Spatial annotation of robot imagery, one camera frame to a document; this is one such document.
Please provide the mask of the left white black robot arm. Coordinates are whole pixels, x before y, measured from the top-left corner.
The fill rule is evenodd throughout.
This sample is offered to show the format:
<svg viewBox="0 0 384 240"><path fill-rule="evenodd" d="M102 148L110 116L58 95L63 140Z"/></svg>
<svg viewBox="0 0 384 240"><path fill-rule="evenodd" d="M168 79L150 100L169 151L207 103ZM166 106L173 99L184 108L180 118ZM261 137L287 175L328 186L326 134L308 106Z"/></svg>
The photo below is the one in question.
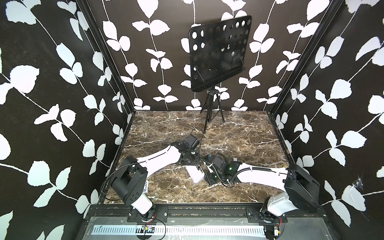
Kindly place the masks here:
<svg viewBox="0 0 384 240"><path fill-rule="evenodd" d="M181 142L173 142L165 149L152 155L125 158L111 176L111 187L127 206L133 207L144 221L155 218L155 204L144 193L147 178L171 164L196 166L200 161L198 139L189 137Z"/></svg>

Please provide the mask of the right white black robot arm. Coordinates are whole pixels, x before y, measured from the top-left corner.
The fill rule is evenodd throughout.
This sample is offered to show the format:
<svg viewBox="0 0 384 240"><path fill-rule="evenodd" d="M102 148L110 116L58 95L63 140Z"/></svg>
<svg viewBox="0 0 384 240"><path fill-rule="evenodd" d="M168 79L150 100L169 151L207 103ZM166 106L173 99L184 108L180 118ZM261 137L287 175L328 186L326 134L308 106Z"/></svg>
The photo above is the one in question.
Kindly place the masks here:
<svg viewBox="0 0 384 240"><path fill-rule="evenodd" d="M213 171L207 176L210 184L220 182L226 187L240 183L259 184L281 190L279 195L264 201L258 213L261 218L276 219L295 210L318 211L319 182L296 164L282 168L256 167L236 161L228 163L220 154L207 155L203 162Z"/></svg>

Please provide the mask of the white digital alarm clock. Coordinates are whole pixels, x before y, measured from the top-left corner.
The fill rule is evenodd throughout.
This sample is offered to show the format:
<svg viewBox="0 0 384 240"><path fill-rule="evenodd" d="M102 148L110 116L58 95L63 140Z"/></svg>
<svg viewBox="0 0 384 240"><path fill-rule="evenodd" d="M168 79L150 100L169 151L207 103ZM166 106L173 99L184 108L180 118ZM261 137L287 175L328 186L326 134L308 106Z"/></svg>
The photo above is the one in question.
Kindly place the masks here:
<svg viewBox="0 0 384 240"><path fill-rule="evenodd" d="M197 184L204 180L205 178L205 173L202 170L202 168L197 165L197 166L185 166L188 174L190 175L193 183Z"/></svg>

